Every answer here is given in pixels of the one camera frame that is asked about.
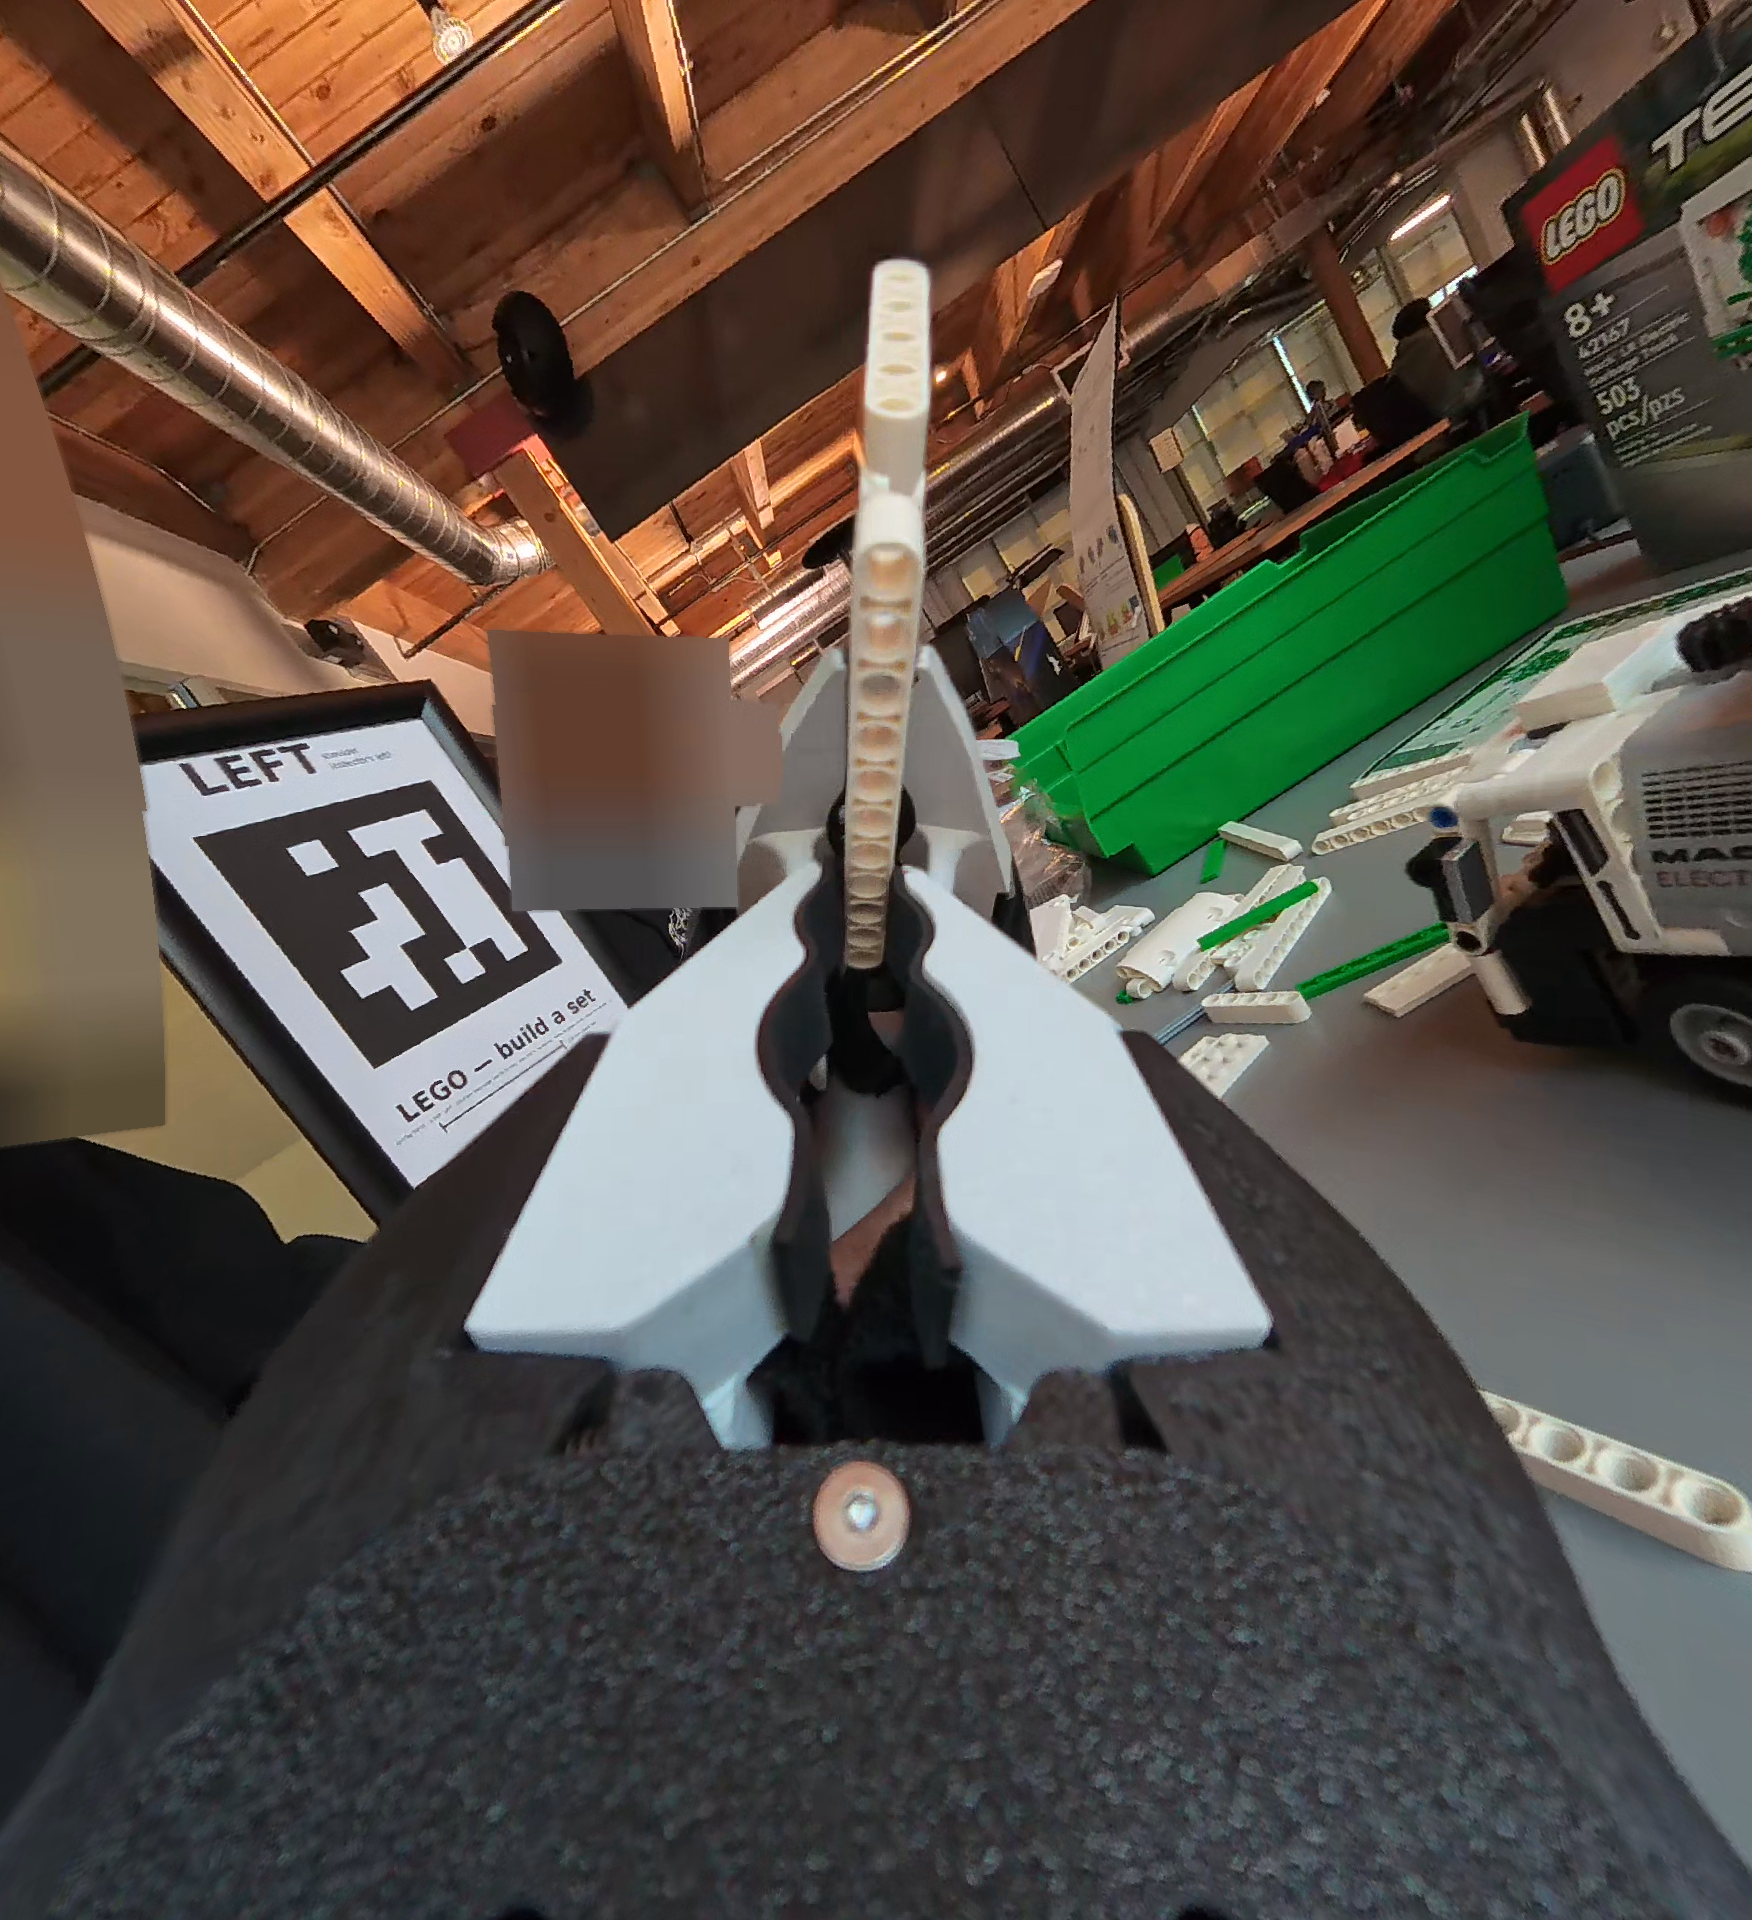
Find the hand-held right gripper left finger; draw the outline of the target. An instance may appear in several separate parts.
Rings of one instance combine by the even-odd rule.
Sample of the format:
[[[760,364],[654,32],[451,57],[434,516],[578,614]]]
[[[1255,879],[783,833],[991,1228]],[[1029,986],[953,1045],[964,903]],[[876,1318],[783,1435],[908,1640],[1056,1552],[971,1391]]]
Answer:
[[[804,1087],[836,963],[839,885],[792,867],[619,1016],[469,1312],[483,1354],[666,1369],[726,1449],[772,1446],[752,1375],[831,1301]]]

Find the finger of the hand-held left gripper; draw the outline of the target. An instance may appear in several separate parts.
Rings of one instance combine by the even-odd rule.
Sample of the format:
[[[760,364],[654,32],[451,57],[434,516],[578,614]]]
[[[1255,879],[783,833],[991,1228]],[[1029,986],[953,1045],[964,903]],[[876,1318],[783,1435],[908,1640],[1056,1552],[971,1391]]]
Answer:
[[[850,661],[831,647],[778,725],[783,781],[775,802],[739,811],[739,903],[760,903],[789,872],[814,862],[850,762]]]
[[[936,647],[922,647],[914,669],[903,793],[914,802],[903,867],[924,872],[991,920],[1006,899],[1006,825],[976,735]]]

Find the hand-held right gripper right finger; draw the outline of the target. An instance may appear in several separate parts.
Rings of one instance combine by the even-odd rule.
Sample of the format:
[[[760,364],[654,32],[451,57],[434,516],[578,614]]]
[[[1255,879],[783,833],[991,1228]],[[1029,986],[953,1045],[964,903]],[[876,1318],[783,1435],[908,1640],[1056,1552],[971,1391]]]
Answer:
[[[922,872],[891,896],[922,1102],[914,1330],[997,1391],[1251,1354],[1268,1307],[1130,1031]]]

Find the white lego beam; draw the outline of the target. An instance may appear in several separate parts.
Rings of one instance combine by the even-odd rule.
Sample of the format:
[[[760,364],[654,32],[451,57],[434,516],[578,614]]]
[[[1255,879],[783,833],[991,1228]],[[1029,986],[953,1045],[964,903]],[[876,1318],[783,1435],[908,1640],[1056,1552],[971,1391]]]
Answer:
[[[852,522],[850,762],[839,811],[850,972],[876,972],[884,963],[917,634],[922,496],[867,478]]]
[[[1484,1391],[1483,1402],[1541,1488],[1711,1567],[1752,1572],[1752,1498],[1738,1487]]]

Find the white lego beam assembly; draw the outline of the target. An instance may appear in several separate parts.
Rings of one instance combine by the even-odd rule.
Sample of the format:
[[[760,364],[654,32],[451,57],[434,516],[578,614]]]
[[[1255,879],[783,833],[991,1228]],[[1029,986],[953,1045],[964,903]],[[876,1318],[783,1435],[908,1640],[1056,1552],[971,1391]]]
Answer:
[[[862,502],[917,496],[936,388],[932,270],[891,255],[873,270],[862,358]]]

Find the pile of white lego parts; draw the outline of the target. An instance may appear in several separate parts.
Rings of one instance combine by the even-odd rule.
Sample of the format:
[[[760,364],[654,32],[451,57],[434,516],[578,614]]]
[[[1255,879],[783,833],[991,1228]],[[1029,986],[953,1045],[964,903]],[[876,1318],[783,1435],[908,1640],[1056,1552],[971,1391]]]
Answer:
[[[1374,1011],[1407,1016],[1470,983],[1467,953],[1430,924],[1283,986],[1280,972],[1334,896],[1330,875],[1312,875],[1292,838],[1236,833],[1235,844],[1268,854],[1267,875],[1244,896],[1203,891],[1169,916],[1139,903],[1040,903],[1030,911],[1036,963],[1060,983],[1080,983],[1111,963],[1123,1003],[1182,1001],[1178,1051],[1210,1029],[1273,1035],[1306,1021],[1342,986],[1363,986]]]

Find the white and green lego truck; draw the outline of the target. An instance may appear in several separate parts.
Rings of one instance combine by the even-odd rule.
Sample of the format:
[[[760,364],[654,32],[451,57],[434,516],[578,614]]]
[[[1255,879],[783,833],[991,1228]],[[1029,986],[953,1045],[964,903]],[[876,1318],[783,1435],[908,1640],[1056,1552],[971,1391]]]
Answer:
[[[1752,1110],[1752,596],[1578,647],[1407,875],[1515,1040]]]

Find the lego set box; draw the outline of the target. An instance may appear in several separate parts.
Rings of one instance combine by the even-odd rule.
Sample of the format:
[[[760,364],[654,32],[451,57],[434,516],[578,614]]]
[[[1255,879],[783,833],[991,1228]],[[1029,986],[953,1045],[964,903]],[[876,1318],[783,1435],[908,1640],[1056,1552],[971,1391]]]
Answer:
[[[1504,220],[1635,546],[1752,551],[1752,6],[1671,50]]]

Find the clear plastic bag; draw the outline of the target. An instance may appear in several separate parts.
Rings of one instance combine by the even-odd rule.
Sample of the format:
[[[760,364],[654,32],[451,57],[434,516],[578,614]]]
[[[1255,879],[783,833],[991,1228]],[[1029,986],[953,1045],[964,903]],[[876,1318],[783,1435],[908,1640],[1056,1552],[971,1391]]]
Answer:
[[[1015,775],[999,788],[999,825],[1010,838],[1015,875],[1029,909],[1040,903],[1088,903],[1091,896],[1091,862],[1068,844],[1065,825],[1056,821],[1049,798]]]

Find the white standing banner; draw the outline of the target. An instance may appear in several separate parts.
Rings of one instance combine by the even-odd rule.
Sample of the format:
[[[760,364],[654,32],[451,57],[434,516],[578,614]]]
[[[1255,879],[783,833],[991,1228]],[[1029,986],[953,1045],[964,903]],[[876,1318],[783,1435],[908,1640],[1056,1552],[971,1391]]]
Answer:
[[[1068,522],[1080,590],[1080,637],[1114,669],[1164,634],[1141,516],[1114,481],[1114,378],[1123,303],[1114,297],[1068,388]]]

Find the green plastic bin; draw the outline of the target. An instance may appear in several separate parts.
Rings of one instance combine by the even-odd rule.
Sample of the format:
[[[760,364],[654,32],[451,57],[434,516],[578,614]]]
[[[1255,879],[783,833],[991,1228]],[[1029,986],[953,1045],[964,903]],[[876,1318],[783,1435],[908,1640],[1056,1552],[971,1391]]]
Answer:
[[[1019,727],[1077,854],[1162,875],[1562,608],[1523,419],[1306,526]]]

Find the black framed marker sign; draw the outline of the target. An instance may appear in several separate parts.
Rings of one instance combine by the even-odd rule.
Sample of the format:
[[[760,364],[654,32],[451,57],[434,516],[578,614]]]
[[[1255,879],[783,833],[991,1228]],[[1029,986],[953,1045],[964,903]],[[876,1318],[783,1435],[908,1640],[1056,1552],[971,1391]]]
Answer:
[[[643,994],[518,911],[500,788],[432,685],[134,719],[162,956],[364,1213]]]

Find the black round ceiling fixture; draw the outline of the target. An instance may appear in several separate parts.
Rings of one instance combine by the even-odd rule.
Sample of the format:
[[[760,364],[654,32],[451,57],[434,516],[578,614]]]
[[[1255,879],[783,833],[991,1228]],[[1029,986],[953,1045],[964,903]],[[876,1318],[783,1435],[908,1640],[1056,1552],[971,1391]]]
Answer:
[[[598,393],[568,352],[560,317],[542,297],[510,289],[494,303],[489,331],[500,378],[530,429],[544,439],[588,436]]]

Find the green and white sticker sheet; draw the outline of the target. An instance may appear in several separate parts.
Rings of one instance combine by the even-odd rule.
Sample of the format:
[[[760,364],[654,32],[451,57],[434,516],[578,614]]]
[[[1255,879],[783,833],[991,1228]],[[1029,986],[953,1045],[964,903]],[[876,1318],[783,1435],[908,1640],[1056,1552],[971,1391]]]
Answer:
[[[1572,614],[1532,637],[1523,653],[1501,661],[1483,685],[1470,685],[1457,701],[1447,701],[1440,715],[1430,715],[1418,735],[1393,741],[1378,762],[1367,767],[1363,781],[1354,781],[1354,802],[1367,802],[1373,793],[1391,793],[1413,781],[1430,781],[1440,757],[1467,757],[1475,741],[1501,735],[1532,685],[1541,685],[1552,669],[1561,669],[1572,653],[1584,653],[1592,637],[1609,637],[1616,629],[1656,623],[1663,614],[1679,614],[1701,599],[1738,599],[1752,590],[1752,566],[1726,567],[1689,585],[1651,590],[1597,614]]]

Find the silver ventilation duct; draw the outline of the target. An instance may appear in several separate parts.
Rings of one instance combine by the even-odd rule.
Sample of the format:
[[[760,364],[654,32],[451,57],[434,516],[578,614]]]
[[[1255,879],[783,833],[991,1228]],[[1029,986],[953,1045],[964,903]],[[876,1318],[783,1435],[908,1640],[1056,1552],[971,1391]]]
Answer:
[[[483,526],[459,515],[444,489],[2,140],[0,289],[469,585],[512,585],[554,567],[523,516]]]

